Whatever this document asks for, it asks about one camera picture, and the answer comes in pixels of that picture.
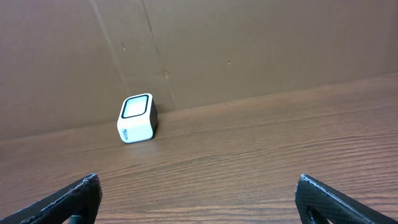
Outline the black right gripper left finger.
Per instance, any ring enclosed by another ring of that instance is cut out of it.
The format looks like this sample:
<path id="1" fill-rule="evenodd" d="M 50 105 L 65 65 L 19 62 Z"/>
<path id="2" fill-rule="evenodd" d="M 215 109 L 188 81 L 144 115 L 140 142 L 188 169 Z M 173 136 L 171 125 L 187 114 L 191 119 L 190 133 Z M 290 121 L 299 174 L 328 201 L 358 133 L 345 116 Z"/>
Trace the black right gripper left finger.
<path id="1" fill-rule="evenodd" d="M 102 189 L 99 177 L 92 173 L 1 219 L 1 223 L 94 224 L 101 199 Z"/>

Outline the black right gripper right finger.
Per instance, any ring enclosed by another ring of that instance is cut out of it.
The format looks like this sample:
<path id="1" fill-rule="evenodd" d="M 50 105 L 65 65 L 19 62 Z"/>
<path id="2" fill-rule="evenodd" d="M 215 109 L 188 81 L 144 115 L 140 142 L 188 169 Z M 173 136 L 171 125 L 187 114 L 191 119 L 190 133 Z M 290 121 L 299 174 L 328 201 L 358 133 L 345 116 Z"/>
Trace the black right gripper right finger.
<path id="1" fill-rule="evenodd" d="M 295 204 L 303 224 L 397 224 L 397 220 L 365 206 L 307 174 L 302 174 L 297 182 Z"/>

